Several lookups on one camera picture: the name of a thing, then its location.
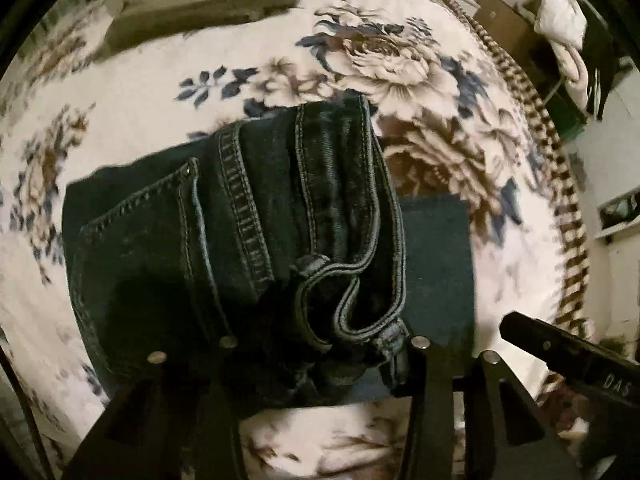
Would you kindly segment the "floral plush blanket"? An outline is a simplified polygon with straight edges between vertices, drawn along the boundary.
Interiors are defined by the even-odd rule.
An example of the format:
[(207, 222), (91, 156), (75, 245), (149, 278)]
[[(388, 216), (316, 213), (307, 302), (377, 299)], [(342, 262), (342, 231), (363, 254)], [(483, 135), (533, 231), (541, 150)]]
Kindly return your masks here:
[(575, 182), (524, 70), (454, 0), (298, 0), (100, 58), (119, 8), (58, 0), (1, 81), (2, 346), (55, 471), (107, 402), (68, 296), (66, 185), (341, 90), (369, 98), (401, 193), (468, 204), (477, 345), (500, 352), (535, 398), (559, 387), (498, 323), (518, 309), (582, 332)]

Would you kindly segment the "white crumpled cloth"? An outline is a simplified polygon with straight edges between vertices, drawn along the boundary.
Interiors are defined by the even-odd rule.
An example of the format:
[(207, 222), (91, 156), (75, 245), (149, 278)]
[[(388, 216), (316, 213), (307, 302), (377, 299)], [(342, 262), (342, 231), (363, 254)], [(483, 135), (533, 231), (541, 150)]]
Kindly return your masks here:
[(578, 110), (596, 117), (602, 72), (598, 40), (601, 24), (586, 0), (540, 0), (535, 32), (548, 41), (558, 62), (565, 90)]

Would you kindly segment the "brown wooden furniture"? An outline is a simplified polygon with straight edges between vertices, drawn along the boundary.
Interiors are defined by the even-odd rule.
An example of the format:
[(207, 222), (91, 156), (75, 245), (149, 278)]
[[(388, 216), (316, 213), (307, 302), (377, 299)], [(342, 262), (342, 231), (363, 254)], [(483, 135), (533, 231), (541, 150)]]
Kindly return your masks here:
[(534, 31), (534, 26), (503, 0), (476, 2), (480, 8), (475, 12), (474, 20), (511, 55), (536, 86), (548, 81), (552, 70), (546, 70), (540, 58), (547, 41)]

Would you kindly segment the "dark denim jeans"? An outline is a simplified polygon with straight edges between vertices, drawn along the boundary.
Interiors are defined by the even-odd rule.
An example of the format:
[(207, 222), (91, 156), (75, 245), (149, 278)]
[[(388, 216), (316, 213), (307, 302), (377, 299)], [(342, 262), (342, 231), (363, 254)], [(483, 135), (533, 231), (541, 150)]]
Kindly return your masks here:
[(356, 92), (96, 170), (67, 187), (63, 242), (108, 393), (155, 352), (214, 368), (230, 340), (272, 405), (333, 403), (370, 368), (396, 385), (413, 335), (456, 372), (472, 356), (465, 204), (396, 194)]

